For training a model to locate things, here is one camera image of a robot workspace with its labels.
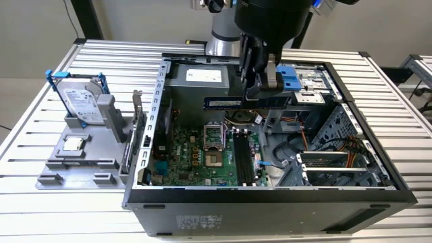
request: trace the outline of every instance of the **motherboard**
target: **motherboard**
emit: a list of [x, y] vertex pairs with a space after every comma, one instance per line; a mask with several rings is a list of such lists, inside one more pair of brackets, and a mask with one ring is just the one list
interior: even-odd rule
[[[175, 129], [172, 153], [167, 160], [156, 161], [153, 185], [163, 186], [239, 186], [244, 167], [255, 186], [267, 186], [267, 173], [256, 159], [261, 158], [257, 134], [241, 133], [244, 147], [239, 147], [239, 133], [228, 128], [204, 130]], [[245, 158], [239, 166], [237, 158]]]

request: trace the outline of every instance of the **ram slot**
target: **ram slot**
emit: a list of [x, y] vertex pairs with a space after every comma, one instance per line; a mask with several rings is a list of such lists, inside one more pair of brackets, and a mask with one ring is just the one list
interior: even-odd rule
[[244, 133], [233, 134], [235, 143], [235, 158], [237, 168], [239, 186], [252, 186], [253, 183], [253, 168], [249, 151], [248, 135]]

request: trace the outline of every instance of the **sticker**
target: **sticker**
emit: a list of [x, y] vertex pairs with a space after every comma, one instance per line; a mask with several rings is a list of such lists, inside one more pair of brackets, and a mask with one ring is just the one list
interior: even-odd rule
[[284, 160], [284, 161], [283, 161], [283, 166], [287, 167], [287, 165], [288, 165], [288, 160]]
[[93, 94], [88, 90], [64, 89], [76, 116], [88, 124], [103, 124]]
[[257, 115], [257, 117], [255, 119], [255, 123], [261, 124], [261, 121], [263, 121], [263, 116]]
[[208, 106], [239, 106], [241, 105], [240, 100], [235, 101], [209, 101]]
[[221, 83], [223, 72], [220, 70], [189, 69], [187, 71], [187, 81]]
[[179, 229], [219, 229], [223, 224], [221, 215], [177, 215]]
[[313, 86], [313, 81], [311, 81], [311, 80], [305, 80], [305, 81], [303, 81], [303, 83], [305, 86]]

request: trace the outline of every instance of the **white wall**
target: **white wall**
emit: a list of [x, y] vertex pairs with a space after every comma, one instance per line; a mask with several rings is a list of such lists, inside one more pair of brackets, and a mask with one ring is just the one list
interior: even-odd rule
[[399, 66], [409, 54], [432, 55], [432, 1], [360, 0], [315, 16], [304, 49], [368, 51], [379, 65]]
[[[191, 0], [93, 0], [93, 4], [107, 39], [183, 43], [211, 37], [212, 16], [193, 11]], [[412, 53], [432, 55], [431, 9], [431, 0], [339, 4], [329, 17], [313, 17], [303, 48], [368, 51], [380, 65], [399, 65]], [[73, 39], [61, 0], [0, 0], [0, 77], [43, 77]]]
[[75, 38], [61, 0], [0, 0], [0, 78], [43, 78], [44, 71], [57, 67]]
[[211, 38], [212, 15], [192, 10], [191, 0], [93, 0], [93, 4], [104, 35], [117, 41], [184, 43]]

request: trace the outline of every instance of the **metal workbench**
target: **metal workbench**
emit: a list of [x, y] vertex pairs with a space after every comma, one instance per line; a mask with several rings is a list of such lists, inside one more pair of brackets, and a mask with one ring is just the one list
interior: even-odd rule
[[400, 67], [409, 68], [432, 89], [432, 56], [409, 55]]
[[[88, 40], [73, 45], [57, 70], [107, 75], [116, 107], [132, 116], [132, 92], [149, 107], [161, 52], [203, 54], [200, 45]], [[352, 236], [328, 242], [432, 241], [432, 127], [376, 63], [355, 52], [284, 50], [283, 59], [331, 62], [387, 153], [415, 191], [419, 204]], [[0, 146], [1, 242], [151, 242], [132, 212], [121, 209], [123, 190], [37, 190], [36, 176], [60, 137], [65, 110], [44, 86]], [[323, 241], [323, 237], [239, 236], [165, 238], [168, 241]]]

